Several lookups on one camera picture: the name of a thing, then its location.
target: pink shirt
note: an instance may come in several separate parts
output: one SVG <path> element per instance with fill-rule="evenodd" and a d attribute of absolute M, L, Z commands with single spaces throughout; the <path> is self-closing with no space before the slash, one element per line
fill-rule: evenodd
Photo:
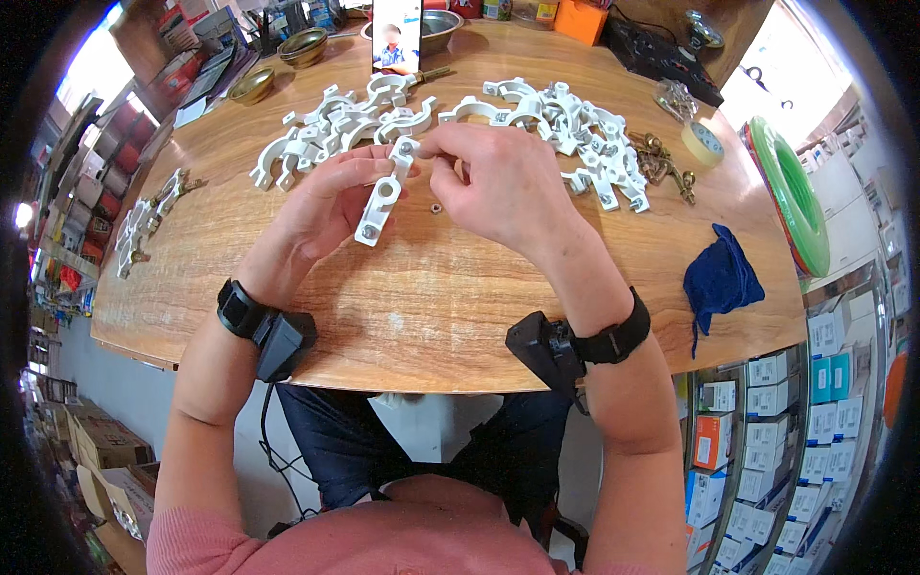
<path fill-rule="evenodd" d="M 508 521 L 501 500 L 445 477 L 391 484 L 392 501 L 325 512 L 269 542 L 253 539 L 219 512 L 171 509 L 150 528 L 150 575 L 274 573 L 527 573 L 569 575 L 529 531 Z M 656 575 L 610 565 L 604 575 Z"/>

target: phone screen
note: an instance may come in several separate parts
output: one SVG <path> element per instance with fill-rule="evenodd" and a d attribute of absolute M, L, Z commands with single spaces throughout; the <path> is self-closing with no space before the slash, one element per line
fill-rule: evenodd
<path fill-rule="evenodd" d="M 421 0 L 374 0 L 371 32 L 375 72 L 419 71 Z"/>

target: metal bowl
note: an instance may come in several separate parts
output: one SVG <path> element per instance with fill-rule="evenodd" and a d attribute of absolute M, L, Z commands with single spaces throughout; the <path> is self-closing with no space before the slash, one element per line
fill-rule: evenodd
<path fill-rule="evenodd" d="M 278 47 L 278 55 L 282 60 L 290 60 L 296 56 L 315 50 L 328 40 L 329 33 L 325 28 L 309 28 L 294 34 L 282 42 Z"/>
<path fill-rule="evenodd" d="M 323 59 L 323 52 L 326 51 L 327 43 L 323 41 L 313 50 L 300 51 L 293 56 L 282 56 L 282 62 L 291 66 L 294 70 L 303 70 Z"/>
<path fill-rule="evenodd" d="M 271 66 L 263 66 L 258 70 L 240 78 L 230 88 L 227 96 L 234 102 L 244 106 L 252 106 L 269 93 L 271 83 L 275 79 L 275 70 Z"/>
<path fill-rule="evenodd" d="M 447 50 L 454 31 L 463 26 L 464 20 L 450 10 L 425 10 L 421 16 L 421 55 Z M 361 29 L 361 37 L 370 40 L 373 32 L 368 22 Z"/>

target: dark pants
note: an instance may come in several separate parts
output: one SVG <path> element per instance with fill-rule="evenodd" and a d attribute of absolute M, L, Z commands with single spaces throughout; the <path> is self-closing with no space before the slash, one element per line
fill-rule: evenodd
<path fill-rule="evenodd" d="M 319 486 L 324 509 L 352 505 L 390 481 L 436 473 L 501 497 L 514 524 L 536 536 L 559 487 L 559 452 L 571 401 L 552 391 L 505 395 L 501 409 L 470 432 L 449 464 L 416 464 L 374 410 L 367 394 L 278 384 L 291 434 Z"/>

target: wood grain tabletop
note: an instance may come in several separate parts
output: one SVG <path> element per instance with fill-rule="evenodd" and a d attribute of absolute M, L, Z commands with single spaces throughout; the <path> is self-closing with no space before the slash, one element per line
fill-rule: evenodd
<path fill-rule="evenodd" d="M 324 88 L 338 84 L 364 99 L 370 50 L 360 37 L 330 40 L 322 63 L 296 72 L 272 57 L 268 63 L 277 76 L 267 98 L 248 108 L 224 103 L 173 133 L 141 196 L 155 195 L 178 167 L 207 185 L 178 200 L 142 244 L 150 260 L 135 264 L 126 280 L 109 259 L 99 280 L 93 338 L 179 362 L 195 329 L 214 313 L 224 280 L 287 197 L 275 185 L 268 191 L 252 185 L 247 173 L 259 152 L 287 132 L 285 114 L 312 110 Z M 626 72 L 606 48 L 511 23 L 475 21 L 454 34 L 449 52 L 424 57 L 422 68 L 444 64 L 455 74 L 415 86 L 410 108 L 418 110 L 423 99 L 436 96 L 436 112 L 445 111 L 470 94 L 500 104 L 482 94 L 486 80 L 522 76 L 538 89 L 564 81 L 580 98 L 624 116 L 628 131 L 660 136 L 677 168 L 696 172 L 695 206 L 681 200 L 670 179 L 648 186 L 651 207 L 644 213 L 629 210 L 623 196 L 620 209 L 610 213 L 592 190 L 572 197 L 649 308 L 672 372 L 738 361 L 805 339 L 799 283 L 776 209 L 718 112 L 703 106 L 698 116 L 726 150 L 725 159 L 709 168 L 683 145 L 681 125 L 652 100 L 655 82 Z M 559 163 L 571 171 L 579 161 L 560 155 Z M 508 327 L 537 309 L 553 319 L 562 316 L 552 289 L 527 260 L 460 229 L 445 212 L 432 213 L 431 163 L 417 164 L 421 176 L 408 184 L 409 195 L 399 199 L 377 246 L 348 240 L 301 285 L 293 306 L 313 314 L 320 339 L 294 381 L 415 393 L 545 389 L 506 350 L 504 338 Z M 276 162 L 272 174 L 280 172 Z M 684 273 L 716 239 L 713 223 L 738 237 L 766 298 L 714 316 L 692 361 L 693 314 Z"/>

